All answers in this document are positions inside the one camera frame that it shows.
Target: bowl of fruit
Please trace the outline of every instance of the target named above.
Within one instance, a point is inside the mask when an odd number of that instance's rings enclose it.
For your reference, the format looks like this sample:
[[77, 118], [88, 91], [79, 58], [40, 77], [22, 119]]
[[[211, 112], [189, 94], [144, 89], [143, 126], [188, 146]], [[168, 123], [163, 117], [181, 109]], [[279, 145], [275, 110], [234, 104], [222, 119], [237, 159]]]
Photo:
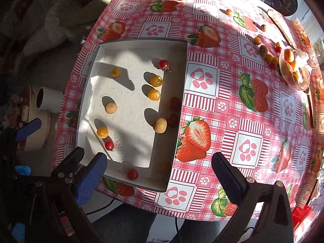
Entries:
[[294, 90], [306, 90], [309, 87], [312, 68], [307, 64], [309, 56], [300, 49], [285, 47], [279, 56], [280, 72], [287, 84]]

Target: strawberry print tablecloth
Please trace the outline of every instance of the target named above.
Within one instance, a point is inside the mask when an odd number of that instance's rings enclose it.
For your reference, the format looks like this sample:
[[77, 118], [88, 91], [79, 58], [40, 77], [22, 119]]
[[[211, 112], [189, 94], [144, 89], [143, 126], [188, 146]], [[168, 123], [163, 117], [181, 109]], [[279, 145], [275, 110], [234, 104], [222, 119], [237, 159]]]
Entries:
[[[231, 9], [233, 14], [225, 14]], [[74, 66], [60, 112], [53, 167], [75, 147], [79, 105], [98, 44], [125, 38], [168, 37], [189, 41], [187, 75], [180, 116], [181, 144], [165, 193], [135, 188], [118, 194], [116, 183], [97, 190], [156, 213], [194, 220], [228, 220], [231, 204], [211, 168], [221, 151], [244, 176], [258, 182], [284, 183], [291, 206], [305, 205], [315, 183], [317, 157], [324, 142], [323, 88], [314, 50], [299, 21], [286, 20], [296, 45], [310, 55], [310, 88], [316, 112], [311, 129], [307, 96], [289, 88], [270, 68], [252, 40], [258, 36], [268, 53], [286, 45], [267, 17], [269, 6], [257, 0], [112, 0], [89, 34]], [[260, 29], [267, 25], [267, 31]], [[186, 135], [188, 122], [200, 122], [205, 143], [199, 158]], [[258, 204], [252, 217], [258, 217]]]

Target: person's leg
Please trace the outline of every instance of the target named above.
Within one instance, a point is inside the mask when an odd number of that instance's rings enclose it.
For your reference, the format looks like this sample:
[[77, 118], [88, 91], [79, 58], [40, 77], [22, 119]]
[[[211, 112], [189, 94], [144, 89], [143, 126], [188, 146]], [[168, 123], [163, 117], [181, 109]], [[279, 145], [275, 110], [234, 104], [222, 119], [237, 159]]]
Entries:
[[145, 243], [156, 213], [122, 204], [92, 223], [106, 242]]
[[[181, 242], [185, 243], [211, 243], [221, 232], [220, 223], [215, 221], [185, 220], [179, 230]], [[178, 235], [170, 243], [179, 243]]]

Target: screw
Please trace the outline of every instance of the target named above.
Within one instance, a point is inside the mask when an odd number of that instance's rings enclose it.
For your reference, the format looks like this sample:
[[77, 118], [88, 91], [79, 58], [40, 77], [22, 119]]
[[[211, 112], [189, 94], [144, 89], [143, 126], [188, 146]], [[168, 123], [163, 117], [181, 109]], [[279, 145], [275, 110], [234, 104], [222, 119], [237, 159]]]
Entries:
[[250, 183], [250, 184], [252, 184], [252, 183], [255, 182], [254, 178], [251, 177], [251, 176], [248, 176], [248, 177], [246, 178], [246, 180], [247, 180], [247, 182]]
[[73, 179], [71, 177], [68, 177], [68, 178], [65, 178], [64, 181], [66, 184], [70, 184], [70, 183], [72, 183]]
[[283, 187], [284, 184], [281, 181], [276, 181], [276, 185], [279, 187]]

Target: white paper roll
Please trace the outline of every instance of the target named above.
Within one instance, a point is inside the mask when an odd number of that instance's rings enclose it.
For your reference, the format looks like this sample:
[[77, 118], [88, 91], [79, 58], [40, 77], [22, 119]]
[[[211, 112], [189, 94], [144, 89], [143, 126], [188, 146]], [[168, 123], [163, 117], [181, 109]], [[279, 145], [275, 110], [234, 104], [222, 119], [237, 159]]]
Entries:
[[48, 110], [49, 112], [59, 114], [63, 92], [42, 87], [37, 93], [36, 106], [39, 110]]

